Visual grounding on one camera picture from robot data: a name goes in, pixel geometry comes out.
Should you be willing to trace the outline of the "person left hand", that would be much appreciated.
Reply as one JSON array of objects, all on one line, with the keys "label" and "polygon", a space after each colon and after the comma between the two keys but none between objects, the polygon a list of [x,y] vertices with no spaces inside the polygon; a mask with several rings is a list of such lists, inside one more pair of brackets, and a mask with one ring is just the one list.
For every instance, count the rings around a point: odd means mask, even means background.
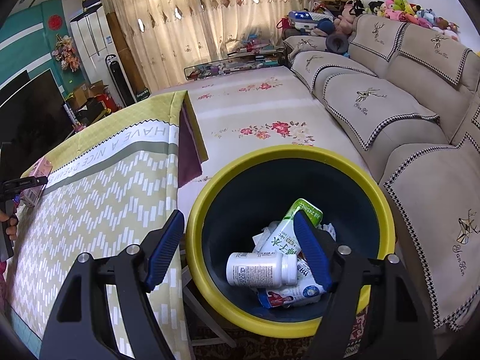
[{"label": "person left hand", "polygon": [[3,211],[0,211],[0,221],[1,224],[6,224],[7,228],[5,229],[5,233],[9,236],[11,241],[15,241],[17,239],[17,224],[18,219],[15,215],[8,215]]}]

